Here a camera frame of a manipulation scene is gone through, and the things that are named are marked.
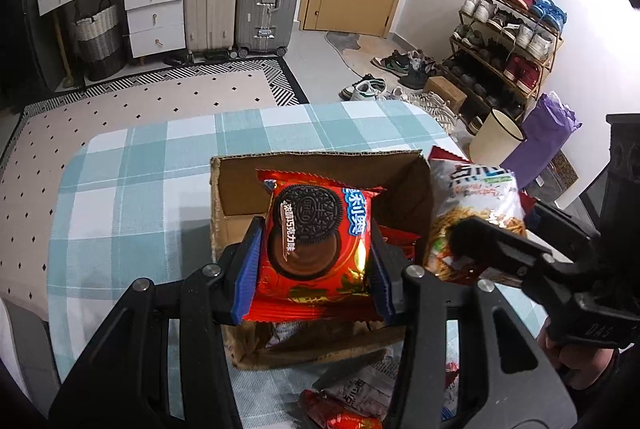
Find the wooden shoe rack shelf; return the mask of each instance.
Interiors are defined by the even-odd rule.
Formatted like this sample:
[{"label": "wooden shoe rack shelf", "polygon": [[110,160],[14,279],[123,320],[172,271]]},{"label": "wooden shoe rack shelf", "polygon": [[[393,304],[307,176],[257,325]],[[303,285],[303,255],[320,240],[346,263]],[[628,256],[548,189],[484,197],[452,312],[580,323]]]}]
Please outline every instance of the wooden shoe rack shelf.
[{"label": "wooden shoe rack shelf", "polygon": [[[538,82],[537,82],[535,88],[533,88],[530,92],[524,92],[523,90],[521,90],[515,84],[515,82],[513,82],[509,78],[507,78],[501,70],[496,69],[494,66],[492,66],[487,61],[482,59],[482,57],[479,56],[479,54],[478,54],[478,50],[475,50],[473,48],[468,47],[467,45],[465,45],[461,41],[455,40],[453,37],[451,37],[449,39],[449,42],[451,44],[451,51],[453,52],[453,54],[456,54],[456,52],[459,51],[459,50],[463,50],[466,53],[468,53],[471,57],[473,57],[476,61],[478,61],[478,63],[480,63],[483,67],[485,67],[492,74],[494,74],[500,80],[502,80],[507,86],[509,86],[509,88],[511,90],[513,90],[513,92],[517,96],[519,96],[521,99],[524,99],[525,101],[527,99],[538,100],[538,98],[540,97],[540,93],[542,92],[542,85],[543,85],[546,77],[554,69],[554,64],[555,64],[555,61],[556,61],[556,54],[558,53],[558,49],[564,43],[564,41],[562,40],[561,34],[557,30],[553,29],[551,26],[546,24],[545,22],[541,22],[540,18],[538,18],[538,16],[530,13],[528,10],[525,10],[524,8],[522,8],[520,6],[517,6],[517,5],[515,5],[514,3],[512,3],[512,2],[510,2],[508,0],[493,0],[493,1],[495,3],[498,3],[498,5],[500,5],[502,7],[505,7],[506,10],[516,13],[518,16],[523,18],[523,21],[528,22],[529,26],[533,29],[534,34],[536,32],[538,32],[538,31],[540,31],[540,30],[544,30],[548,35],[553,37],[553,39],[554,39],[553,51],[549,54],[549,57],[545,61],[539,61],[538,59],[533,57],[529,53],[529,51],[525,50],[524,48],[521,48],[519,45],[516,44],[516,42],[514,40],[511,40],[509,37],[507,37],[506,35],[502,34],[501,32],[498,32],[496,29],[489,27],[485,23],[482,23],[480,21],[476,21],[475,19],[473,19],[473,18],[471,18],[471,17],[467,16],[466,14],[463,14],[462,12],[459,11],[458,15],[460,17],[460,23],[461,24],[468,24],[470,26],[473,26],[475,23],[480,24],[487,31],[491,32],[492,35],[500,43],[502,43],[505,47],[507,47],[507,50],[509,50],[509,56],[511,56],[512,54],[515,53],[515,54],[517,54],[517,55],[519,55],[521,57],[524,57],[527,60],[535,63],[537,66],[539,66],[540,67],[540,77],[538,79]],[[487,108],[487,112],[491,109],[491,105],[489,105],[484,98],[482,98],[481,96],[476,95],[471,88],[462,88],[462,89],[463,89],[463,91],[465,91],[465,93],[467,93],[468,96],[470,96],[475,101],[477,101],[478,104],[482,104],[481,105],[482,108],[486,107]],[[522,118],[523,114],[521,114],[518,118],[516,118],[516,120],[520,120]]]}]

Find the brown box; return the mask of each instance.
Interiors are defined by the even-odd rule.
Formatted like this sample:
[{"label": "brown box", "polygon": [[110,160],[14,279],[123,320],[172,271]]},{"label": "brown box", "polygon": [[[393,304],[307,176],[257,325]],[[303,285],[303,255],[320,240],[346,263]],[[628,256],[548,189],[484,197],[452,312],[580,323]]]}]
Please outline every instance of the brown box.
[{"label": "brown box", "polygon": [[[257,169],[318,174],[356,188],[382,186],[372,215],[382,225],[427,235],[431,225],[429,166],[420,151],[393,153],[280,153],[211,160],[211,249],[215,258],[239,243],[252,218],[267,213],[270,194]],[[266,348],[271,323],[244,321],[223,327],[225,348],[239,369],[269,369],[300,362],[339,361],[372,353],[402,340],[402,327],[380,322],[320,320],[287,341]]]},{"label": "brown box", "polygon": [[429,77],[424,85],[424,92],[433,92],[439,95],[443,101],[447,102],[449,109],[455,114],[460,111],[460,107],[462,107],[466,99],[465,92],[456,88],[456,85],[441,75]]}]

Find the bolt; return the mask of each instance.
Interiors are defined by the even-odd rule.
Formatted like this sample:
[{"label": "bolt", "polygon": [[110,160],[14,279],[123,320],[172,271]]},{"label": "bolt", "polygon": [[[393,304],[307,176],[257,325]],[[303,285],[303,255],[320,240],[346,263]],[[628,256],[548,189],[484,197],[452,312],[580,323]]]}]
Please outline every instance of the bolt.
[{"label": "bolt", "polygon": [[478,281],[478,288],[483,292],[493,292],[495,290],[495,284],[488,279],[481,279]]},{"label": "bolt", "polygon": [[220,265],[210,263],[210,265],[202,267],[202,273],[207,277],[217,277],[222,273],[222,269],[220,268]]},{"label": "bolt", "polygon": [[133,290],[136,292],[144,292],[151,286],[151,282],[146,277],[141,277],[133,282]]},{"label": "bolt", "polygon": [[409,277],[416,277],[417,279],[420,279],[424,276],[424,268],[420,265],[409,265],[404,269],[404,271]]}]

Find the purple paper bag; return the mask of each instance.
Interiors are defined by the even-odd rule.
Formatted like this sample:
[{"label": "purple paper bag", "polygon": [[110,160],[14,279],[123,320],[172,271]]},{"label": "purple paper bag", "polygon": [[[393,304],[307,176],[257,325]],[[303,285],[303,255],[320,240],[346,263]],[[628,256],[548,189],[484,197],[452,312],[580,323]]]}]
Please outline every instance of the purple paper bag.
[{"label": "purple paper bag", "polygon": [[517,146],[501,167],[513,171],[518,188],[524,189],[542,173],[581,122],[562,104],[555,92],[542,94],[536,107],[523,121],[527,140]]}]

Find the plaid tablecloth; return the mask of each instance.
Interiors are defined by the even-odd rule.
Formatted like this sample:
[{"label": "plaid tablecloth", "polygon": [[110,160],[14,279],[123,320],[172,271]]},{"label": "plaid tablecloth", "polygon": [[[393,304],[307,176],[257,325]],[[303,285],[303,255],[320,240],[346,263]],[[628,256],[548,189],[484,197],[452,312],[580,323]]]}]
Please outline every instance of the plaid tablecloth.
[{"label": "plaid tablecloth", "polygon": [[[210,262],[212,156],[404,149],[428,155],[433,146],[462,154],[434,119],[396,101],[245,110],[96,136],[65,168],[49,243],[49,328],[60,378],[134,279],[176,281]],[[518,290],[503,292],[537,333],[542,308]],[[181,415],[177,334],[172,323],[169,388],[172,412]],[[297,395],[325,367],[230,369],[244,426],[297,418]]]}]

